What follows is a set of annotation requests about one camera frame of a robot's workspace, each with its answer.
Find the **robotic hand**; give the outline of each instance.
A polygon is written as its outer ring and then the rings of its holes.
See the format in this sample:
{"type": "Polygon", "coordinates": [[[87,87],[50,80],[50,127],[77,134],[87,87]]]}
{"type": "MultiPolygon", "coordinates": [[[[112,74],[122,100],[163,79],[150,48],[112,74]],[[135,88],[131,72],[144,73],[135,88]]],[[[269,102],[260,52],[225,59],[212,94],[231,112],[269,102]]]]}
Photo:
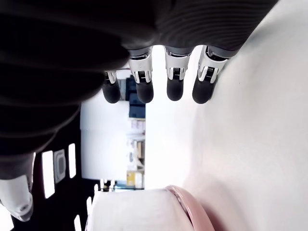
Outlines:
{"type": "Polygon", "coordinates": [[[1,0],[1,203],[30,219],[33,153],[72,121],[83,100],[101,89],[108,102],[119,100],[114,70],[128,61],[138,97],[148,103],[152,46],[164,45],[167,95],[177,101],[190,55],[203,45],[192,97],[205,103],[224,64],[276,2],[1,0]]]}

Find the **white wall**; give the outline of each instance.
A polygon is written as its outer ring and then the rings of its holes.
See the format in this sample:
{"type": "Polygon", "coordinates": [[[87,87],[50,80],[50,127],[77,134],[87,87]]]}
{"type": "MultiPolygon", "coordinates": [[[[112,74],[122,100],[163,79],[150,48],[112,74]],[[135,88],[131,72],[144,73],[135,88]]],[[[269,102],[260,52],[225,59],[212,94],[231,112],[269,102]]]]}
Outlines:
{"type": "Polygon", "coordinates": [[[308,1],[282,0],[222,71],[211,101],[192,99],[195,50],[179,102],[167,98],[163,49],[153,49],[146,188],[176,184],[216,231],[308,227],[308,1]]]}
{"type": "Polygon", "coordinates": [[[110,104],[100,91],[81,107],[81,168],[87,179],[126,180],[129,102],[110,104]]]}
{"type": "MultiPolygon", "coordinates": [[[[123,67],[121,68],[129,68],[129,64],[126,63],[123,67]]],[[[117,70],[116,71],[116,77],[117,79],[126,79],[129,78],[131,75],[131,71],[130,70],[117,70]]]]}

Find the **pink object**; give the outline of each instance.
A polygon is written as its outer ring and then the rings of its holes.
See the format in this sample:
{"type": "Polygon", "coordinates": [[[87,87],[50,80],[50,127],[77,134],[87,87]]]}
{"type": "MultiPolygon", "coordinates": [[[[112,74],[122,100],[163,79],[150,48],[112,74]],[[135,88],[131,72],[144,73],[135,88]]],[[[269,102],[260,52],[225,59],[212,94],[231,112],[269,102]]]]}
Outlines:
{"type": "Polygon", "coordinates": [[[179,198],[182,207],[188,212],[195,231],[215,231],[201,204],[189,192],[174,185],[170,185],[166,189],[179,198]]]}

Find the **black fingertip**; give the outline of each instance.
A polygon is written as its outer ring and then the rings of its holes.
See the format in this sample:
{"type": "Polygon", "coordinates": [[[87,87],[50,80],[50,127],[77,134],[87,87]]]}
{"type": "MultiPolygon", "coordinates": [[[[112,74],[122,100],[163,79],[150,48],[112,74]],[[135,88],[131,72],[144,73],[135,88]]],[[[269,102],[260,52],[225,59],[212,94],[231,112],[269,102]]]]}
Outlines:
{"type": "Polygon", "coordinates": [[[152,81],[149,83],[137,83],[137,95],[141,102],[149,103],[154,97],[152,81]]]}
{"type": "Polygon", "coordinates": [[[167,81],[167,96],[172,101],[178,101],[183,95],[184,80],[169,79],[167,81]]]}
{"type": "Polygon", "coordinates": [[[206,80],[201,82],[198,77],[196,77],[192,91],[193,100],[199,104],[206,103],[212,97],[214,85],[214,83],[210,83],[206,80]]]}
{"type": "Polygon", "coordinates": [[[107,83],[102,86],[103,94],[107,102],[116,103],[120,100],[120,87],[119,82],[116,80],[114,84],[107,83]]]}

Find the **white surface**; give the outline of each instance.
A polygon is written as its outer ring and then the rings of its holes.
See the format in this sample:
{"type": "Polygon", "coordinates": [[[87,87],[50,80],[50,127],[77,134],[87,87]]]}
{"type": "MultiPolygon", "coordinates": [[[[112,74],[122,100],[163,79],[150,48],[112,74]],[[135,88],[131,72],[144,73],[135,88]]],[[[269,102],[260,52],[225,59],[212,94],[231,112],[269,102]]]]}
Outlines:
{"type": "Polygon", "coordinates": [[[167,190],[97,192],[88,231],[193,231],[176,196],[167,190]]]}
{"type": "Polygon", "coordinates": [[[87,179],[126,180],[129,102],[110,104],[100,91],[81,107],[81,170],[87,179]]]}
{"type": "MultiPolygon", "coordinates": [[[[129,64],[126,63],[123,67],[121,68],[129,68],[129,64]]],[[[126,79],[129,78],[131,75],[130,70],[117,70],[116,71],[116,78],[117,79],[126,79]]]]}
{"type": "Polygon", "coordinates": [[[216,231],[308,227],[308,1],[283,0],[220,73],[211,101],[192,99],[200,48],[179,102],[153,48],[145,187],[183,186],[216,231]]]}
{"type": "Polygon", "coordinates": [[[6,208],[0,205],[0,230],[10,231],[14,228],[11,214],[6,208]]]}
{"type": "Polygon", "coordinates": [[[49,198],[54,194],[54,178],[53,178],[53,152],[48,151],[42,153],[43,183],[45,198],[49,198]]]}

